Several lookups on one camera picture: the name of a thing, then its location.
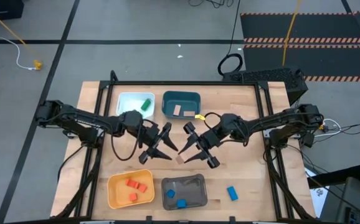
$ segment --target wooden tabletop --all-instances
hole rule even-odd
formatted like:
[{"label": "wooden tabletop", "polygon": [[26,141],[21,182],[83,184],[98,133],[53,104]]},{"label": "wooden tabletop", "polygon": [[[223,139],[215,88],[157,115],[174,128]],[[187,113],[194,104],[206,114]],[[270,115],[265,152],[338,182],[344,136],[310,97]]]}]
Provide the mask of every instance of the wooden tabletop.
[{"label": "wooden tabletop", "polygon": [[[274,113],[289,108],[287,93],[283,83],[269,83],[270,96]],[[172,123],[170,137],[181,149],[187,139],[183,126],[188,122],[180,119],[167,119],[161,112],[163,93],[168,90],[196,91],[201,95],[201,114],[208,112],[235,113],[243,119],[258,118],[257,102],[252,86],[124,86],[117,85],[113,88],[113,96],[110,106],[110,115],[116,115],[116,104],[121,92],[151,92],[155,94],[155,112],[151,118],[162,127],[166,122]],[[98,82],[84,82],[77,108],[89,112],[94,111],[97,98]],[[262,101],[265,107],[264,93]],[[207,123],[211,126],[218,122],[218,118],[210,116]],[[201,134],[207,131],[203,121],[193,121],[196,132]],[[176,151],[168,148],[163,143],[159,149],[173,158],[172,161],[164,159],[149,159],[145,165],[138,162],[138,156],[146,147],[137,149],[132,159],[126,162],[119,161],[112,152],[109,135],[105,138],[102,163],[98,177],[97,192],[95,195],[93,219],[112,220],[145,220],[146,216],[152,215],[153,220],[206,220],[221,221],[229,220],[229,216],[235,216],[237,221],[275,221],[275,213],[270,190],[267,165],[262,158],[263,141],[262,134],[255,133],[250,137],[247,147],[235,142],[227,142],[220,148],[211,149],[212,155],[216,156],[221,165],[216,169],[210,169],[206,161],[192,161],[187,164],[177,164],[174,158]],[[135,143],[135,138],[125,134],[121,138],[115,138],[114,144],[117,152],[122,157],[127,157]],[[298,147],[295,140],[289,144]],[[69,140],[65,157],[73,153],[80,143],[78,139]],[[62,169],[60,181],[57,186],[51,215],[58,214],[70,201],[77,191],[80,176],[85,160],[85,151],[80,152]],[[191,147],[188,153],[196,153],[197,149]],[[305,169],[301,155],[292,148],[283,151],[283,160],[287,173],[288,185],[296,199],[310,215],[315,215],[311,195],[306,180]],[[151,203],[144,203],[120,209],[111,209],[107,200],[107,180],[111,175],[129,172],[132,170],[149,169],[153,173],[155,198]],[[161,181],[165,177],[183,177],[194,174],[202,174],[205,177],[208,203],[204,207],[187,208],[182,210],[166,211],[162,205]],[[239,199],[231,201],[227,187],[234,186]],[[279,189],[282,214],[286,217],[283,194]],[[88,201],[88,192],[85,193],[84,202]],[[85,214],[87,203],[83,203],[82,214]]]}]

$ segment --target blue block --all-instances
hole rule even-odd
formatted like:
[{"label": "blue block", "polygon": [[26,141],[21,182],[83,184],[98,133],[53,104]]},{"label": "blue block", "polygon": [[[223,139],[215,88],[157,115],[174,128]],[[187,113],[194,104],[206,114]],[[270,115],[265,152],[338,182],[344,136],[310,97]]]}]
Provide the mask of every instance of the blue block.
[{"label": "blue block", "polygon": [[186,208],[186,201],[184,199],[179,199],[177,202],[178,208]]},{"label": "blue block", "polygon": [[166,192],[166,195],[169,197],[169,198],[173,198],[174,197],[174,190],[168,190],[168,192]]},{"label": "blue block", "polygon": [[238,200],[237,193],[235,192],[235,189],[234,189],[233,186],[228,187],[228,188],[227,188],[227,191],[228,191],[228,193],[229,193],[230,198],[231,198],[232,201]]}]

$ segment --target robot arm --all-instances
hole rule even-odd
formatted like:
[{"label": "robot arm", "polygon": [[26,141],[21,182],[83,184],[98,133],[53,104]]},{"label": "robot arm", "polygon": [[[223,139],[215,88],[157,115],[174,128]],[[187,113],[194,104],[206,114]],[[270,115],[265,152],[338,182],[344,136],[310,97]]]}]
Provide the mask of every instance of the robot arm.
[{"label": "robot arm", "polygon": [[200,136],[195,133],[195,127],[192,123],[187,123],[184,130],[190,136],[180,153],[196,143],[197,148],[201,150],[200,153],[185,162],[207,159],[209,167],[216,168],[220,162],[210,154],[209,150],[221,146],[224,143],[222,140],[228,135],[232,140],[242,142],[246,146],[253,133],[271,129],[268,137],[270,145],[272,147],[285,147],[290,136],[303,131],[316,130],[322,123],[323,116],[313,105],[300,105],[297,109],[286,109],[280,113],[251,121],[243,120],[235,114],[223,114],[217,125]]},{"label": "robot arm", "polygon": [[165,145],[177,151],[178,149],[169,138],[171,123],[166,123],[159,133],[158,125],[152,121],[151,127],[143,125],[143,117],[137,111],[129,111],[120,116],[104,117],[87,111],[78,110],[73,106],[63,104],[61,101],[45,101],[36,114],[38,126],[58,126],[67,132],[76,134],[83,145],[88,147],[98,146],[99,130],[121,137],[127,131],[138,139],[138,147],[145,144],[148,149],[139,156],[139,161],[144,164],[148,157],[171,160],[165,153],[159,151],[157,146],[161,140]]}]

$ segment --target gray floor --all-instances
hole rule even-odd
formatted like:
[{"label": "gray floor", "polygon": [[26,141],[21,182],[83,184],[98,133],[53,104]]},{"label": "gray floor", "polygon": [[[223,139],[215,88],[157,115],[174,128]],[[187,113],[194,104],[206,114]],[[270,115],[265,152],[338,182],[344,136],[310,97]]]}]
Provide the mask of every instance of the gray floor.
[{"label": "gray floor", "polygon": [[[7,24],[24,39],[60,39],[73,0],[26,0],[21,19]],[[292,12],[297,0],[243,0],[240,12]],[[360,10],[360,0],[349,0]],[[303,0],[301,12],[344,12],[340,0]],[[69,39],[229,39],[235,6],[214,9],[186,0],[81,0]],[[0,27],[0,35],[9,34]],[[241,39],[238,21],[235,38]],[[41,72],[20,69],[16,49],[0,45],[0,205],[24,143],[57,45],[33,45],[43,56]],[[216,67],[228,45],[66,45],[48,99],[75,105],[85,80],[107,79],[114,69],[120,80],[220,80]],[[242,46],[232,47],[238,52]],[[34,56],[22,50],[20,62]],[[234,67],[228,62],[225,67]],[[360,123],[360,83],[308,83],[301,99],[314,103],[327,118],[341,125]],[[38,129],[6,222],[48,218],[56,175],[67,139],[59,130]],[[317,165],[331,171],[360,164],[360,135],[336,136],[304,149]],[[336,202],[326,203],[331,219]]]}]

